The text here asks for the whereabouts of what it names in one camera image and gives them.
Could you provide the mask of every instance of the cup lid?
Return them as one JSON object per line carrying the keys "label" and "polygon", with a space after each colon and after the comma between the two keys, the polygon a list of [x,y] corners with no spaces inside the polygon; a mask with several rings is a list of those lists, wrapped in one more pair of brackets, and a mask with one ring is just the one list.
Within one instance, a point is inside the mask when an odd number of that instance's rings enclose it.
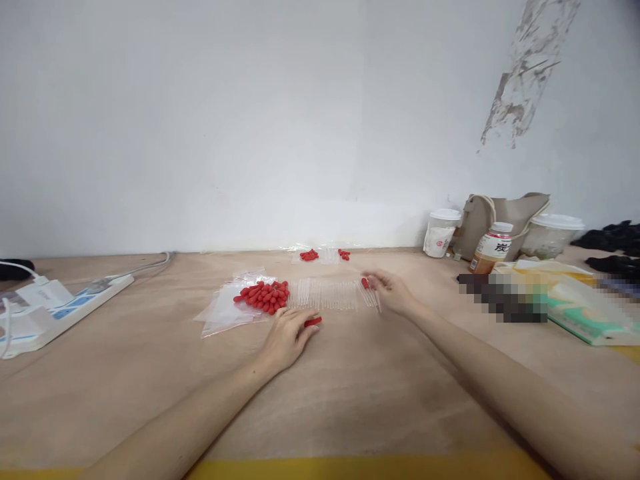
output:
{"label": "cup lid", "polygon": [[429,215],[439,220],[460,220],[462,218],[462,212],[454,209],[438,209]]}
{"label": "cup lid", "polygon": [[555,213],[541,213],[531,219],[531,223],[542,227],[557,228],[560,230],[584,230],[585,224],[577,217],[568,215],[556,215]]}
{"label": "cup lid", "polygon": [[507,222],[493,222],[491,230],[503,231],[508,233],[513,230],[513,225]]}

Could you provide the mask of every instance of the red capsule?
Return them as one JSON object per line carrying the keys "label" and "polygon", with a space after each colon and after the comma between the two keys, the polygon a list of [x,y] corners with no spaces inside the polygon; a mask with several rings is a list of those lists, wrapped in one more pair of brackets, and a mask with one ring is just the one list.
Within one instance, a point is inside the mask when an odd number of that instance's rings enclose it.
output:
{"label": "red capsule", "polygon": [[318,318],[314,318],[314,319],[311,319],[311,320],[307,320],[305,322],[305,328],[310,327],[312,325],[316,325],[316,324],[318,324],[320,322],[322,322],[322,317],[318,317]]}

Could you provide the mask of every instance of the bag handle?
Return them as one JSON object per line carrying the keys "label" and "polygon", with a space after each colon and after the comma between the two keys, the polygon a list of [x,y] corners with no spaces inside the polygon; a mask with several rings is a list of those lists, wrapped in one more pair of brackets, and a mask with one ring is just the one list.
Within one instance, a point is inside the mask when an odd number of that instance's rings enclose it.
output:
{"label": "bag handle", "polygon": [[[471,197],[469,198],[469,200],[471,200],[474,197],[482,198],[482,200],[487,202],[487,204],[489,205],[489,210],[491,211],[489,214],[489,228],[491,228],[491,226],[493,225],[493,222],[495,222],[495,215],[496,215],[495,204],[493,202],[493,199],[486,195],[471,194]],[[529,232],[529,224],[531,223],[531,220],[534,217],[537,217],[538,215],[540,215],[542,212],[544,212],[544,210],[548,209],[550,206],[551,206],[551,200],[547,200],[545,204],[542,206],[542,208],[540,208],[536,213],[534,213],[532,216],[529,217],[529,220],[527,220],[527,222],[525,223],[525,227],[522,229],[522,232],[518,233],[518,235],[512,236],[511,238],[516,239],[516,238],[522,237],[523,235],[526,235]]]}

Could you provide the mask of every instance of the plastic cup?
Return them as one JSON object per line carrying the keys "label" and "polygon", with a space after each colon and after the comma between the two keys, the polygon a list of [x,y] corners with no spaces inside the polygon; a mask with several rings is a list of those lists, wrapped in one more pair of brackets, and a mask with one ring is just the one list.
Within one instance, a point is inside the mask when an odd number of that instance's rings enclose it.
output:
{"label": "plastic cup", "polygon": [[453,209],[438,209],[429,214],[429,224],[423,246],[423,250],[428,256],[444,257],[451,243],[453,232],[461,218],[462,212]]}
{"label": "plastic cup", "polygon": [[543,213],[531,220],[520,253],[540,260],[554,259],[564,251],[575,234],[584,229],[585,224],[579,218]]}

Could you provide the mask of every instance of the black cloth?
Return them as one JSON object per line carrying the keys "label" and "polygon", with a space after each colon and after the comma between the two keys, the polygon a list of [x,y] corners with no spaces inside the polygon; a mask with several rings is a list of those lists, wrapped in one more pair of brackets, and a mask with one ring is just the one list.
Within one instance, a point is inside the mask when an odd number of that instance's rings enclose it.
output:
{"label": "black cloth", "polygon": [[640,257],[640,223],[632,225],[631,220],[625,220],[602,230],[589,230],[571,244],[590,250],[622,250],[631,257]]}
{"label": "black cloth", "polygon": [[[18,265],[22,265],[23,267],[30,268],[31,270],[35,270],[35,266],[32,261],[29,260],[18,260],[18,259],[7,259],[2,260],[9,263],[17,263]],[[26,280],[31,276],[31,274],[22,270],[20,267],[11,267],[9,265],[0,265],[0,281],[8,281],[8,280]]]}
{"label": "black cloth", "polygon": [[612,274],[613,278],[640,283],[640,259],[612,255],[604,259],[588,258],[585,262],[594,270]]}

